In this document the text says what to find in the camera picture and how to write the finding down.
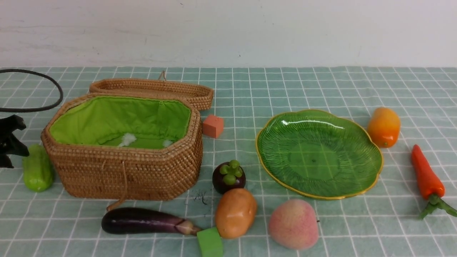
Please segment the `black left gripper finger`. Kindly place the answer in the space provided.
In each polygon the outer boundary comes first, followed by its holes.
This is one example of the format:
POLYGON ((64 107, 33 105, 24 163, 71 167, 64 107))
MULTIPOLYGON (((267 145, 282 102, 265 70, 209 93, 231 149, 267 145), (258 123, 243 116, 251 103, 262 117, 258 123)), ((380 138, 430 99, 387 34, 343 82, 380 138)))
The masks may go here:
POLYGON ((13 134, 15 130, 24 130, 24 119, 18 115, 11 115, 0 119, 0 167, 13 168, 8 155, 28 157, 28 147, 13 134))

